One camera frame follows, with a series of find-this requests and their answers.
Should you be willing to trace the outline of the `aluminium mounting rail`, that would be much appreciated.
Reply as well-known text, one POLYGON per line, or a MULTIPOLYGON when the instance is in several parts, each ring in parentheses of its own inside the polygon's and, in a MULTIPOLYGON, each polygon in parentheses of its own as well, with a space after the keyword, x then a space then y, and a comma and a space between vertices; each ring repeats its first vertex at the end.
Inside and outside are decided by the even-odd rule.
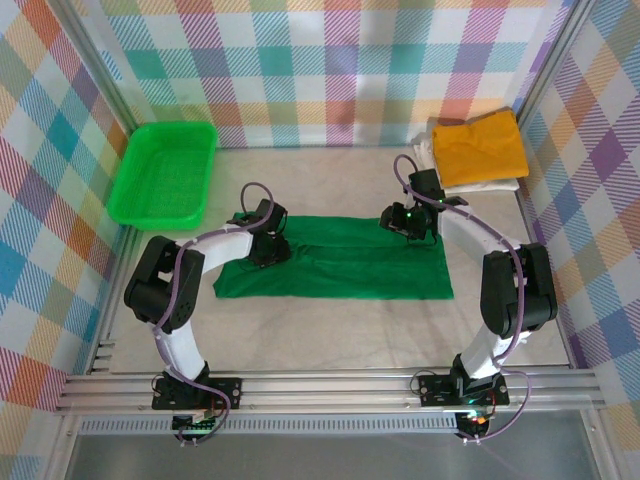
MULTIPOLYGON (((418 413, 420 399, 409 389, 412 369, 245 371, 241 413, 346 414, 418 413)), ((603 393, 590 370, 560 366, 522 367, 505 377, 510 404, 500 412, 602 408, 603 393)), ((70 377, 56 411, 60 415, 150 414, 153 376, 92 373, 70 377)))

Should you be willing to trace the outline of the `folded mustard yellow t-shirt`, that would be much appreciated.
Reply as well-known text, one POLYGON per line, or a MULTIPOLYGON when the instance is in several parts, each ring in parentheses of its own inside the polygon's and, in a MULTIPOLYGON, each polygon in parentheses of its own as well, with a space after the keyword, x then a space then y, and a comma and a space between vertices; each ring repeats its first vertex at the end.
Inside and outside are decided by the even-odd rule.
POLYGON ((431 140, 435 165, 445 187, 529 175, 517 119, 510 109, 456 125, 438 123, 432 129, 431 140))

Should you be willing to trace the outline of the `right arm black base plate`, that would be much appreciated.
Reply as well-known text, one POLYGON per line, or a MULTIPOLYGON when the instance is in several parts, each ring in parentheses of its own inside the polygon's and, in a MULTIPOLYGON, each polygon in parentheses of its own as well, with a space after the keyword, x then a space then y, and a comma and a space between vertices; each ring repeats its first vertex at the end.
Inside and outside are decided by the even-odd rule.
POLYGON ((454 378, 452 375, 423 375, 418 377, 418 393, 422 407, 484 407, 510 404, 506 381, 500 373, 470 381, 454 378))

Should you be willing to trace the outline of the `dark green t-shirt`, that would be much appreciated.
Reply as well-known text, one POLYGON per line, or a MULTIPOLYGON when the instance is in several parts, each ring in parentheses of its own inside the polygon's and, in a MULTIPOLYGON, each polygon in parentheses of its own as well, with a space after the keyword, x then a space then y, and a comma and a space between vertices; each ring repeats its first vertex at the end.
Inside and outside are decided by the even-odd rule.
POLYGON ((408 241, 375 218, 291 216, 284 229, 291 257, 259 268, 224 265, 219 298, 303 297, 358 300, 451 300, 443 243, 408 241))

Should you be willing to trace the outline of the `aluminium frame post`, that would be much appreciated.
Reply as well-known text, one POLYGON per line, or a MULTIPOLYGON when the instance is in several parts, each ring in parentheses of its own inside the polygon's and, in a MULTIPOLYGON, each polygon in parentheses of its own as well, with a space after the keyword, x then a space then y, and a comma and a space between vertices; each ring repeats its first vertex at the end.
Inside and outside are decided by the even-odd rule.
POLYGON ((85 29, 81 17, 72 6, 71 0, 47 0, 47 2, 77 50, 85 68, 103 94, 115 118, 126 134, 133 133, 138 127, 134 115, 126 104, 91 36, 85 29))
POLYGON ((534 47, 536 57, 531 64, 533 71, 523 83, 524 93, 517 98, 516 117, 521 131, 528 128, 546 91, 553 83, 563 65, 571 46, 576 41, 583 25, 589 19, 598 0, 553 0, 560 6, 554 11, 552 21, 546 28, 545 39, 534 47))

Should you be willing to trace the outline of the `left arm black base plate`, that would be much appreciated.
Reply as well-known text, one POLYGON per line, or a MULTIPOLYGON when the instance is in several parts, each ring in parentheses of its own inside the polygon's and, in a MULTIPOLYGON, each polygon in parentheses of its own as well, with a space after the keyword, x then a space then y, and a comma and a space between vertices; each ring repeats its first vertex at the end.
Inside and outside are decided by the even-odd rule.
MULTIPOLYGON (((242 395, 240 378, 207 378, 204 385, 224 393, 230 400, 231 409, 238 409, 242 395)), ((203 390, 181 382, 172 376, 163 375, 152 381, 153 410, 221 410, 225 400, 209 390, 203 390)))

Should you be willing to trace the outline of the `bright green plastic basket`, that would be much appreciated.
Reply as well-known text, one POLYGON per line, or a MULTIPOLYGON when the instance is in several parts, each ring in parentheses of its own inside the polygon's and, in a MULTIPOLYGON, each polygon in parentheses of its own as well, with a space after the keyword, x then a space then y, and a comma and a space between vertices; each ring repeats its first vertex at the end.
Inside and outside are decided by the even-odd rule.
POLYGON ((217 142, 217 130, 207 122, 156 122, 138 128, 107 203, 111 219, 143 231, 199 227, 217 142))

